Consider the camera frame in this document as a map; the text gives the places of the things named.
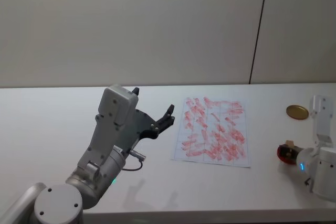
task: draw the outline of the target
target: white table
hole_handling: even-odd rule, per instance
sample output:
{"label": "white table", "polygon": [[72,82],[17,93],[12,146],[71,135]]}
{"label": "white table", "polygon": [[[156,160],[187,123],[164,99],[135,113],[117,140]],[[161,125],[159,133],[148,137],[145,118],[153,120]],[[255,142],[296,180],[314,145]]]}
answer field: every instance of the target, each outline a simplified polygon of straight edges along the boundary
{"label": "white table", "polygon": [[[0,89],[0,208],[35,182],[64,183],[91,140],[103,90]],[[135,224],[336,220],[335,204],[309,193],[305,177],[276,156],[285,140],[313,146],[312,120],[291,119],[286,107],[308,108],[314,94],[335,98],[336,84],[140,87],[137,108],[158,119],[175,104],[175,124],[157,140],[137,145],[147,156],[142,170],[122,172],[86,219]],[[183,100],[190,95],[245,101],[251,168],[171,160]],[[332,138],[335,131],[332,119]],[[135,158],[127,159],[126,167],[137,166]]]}

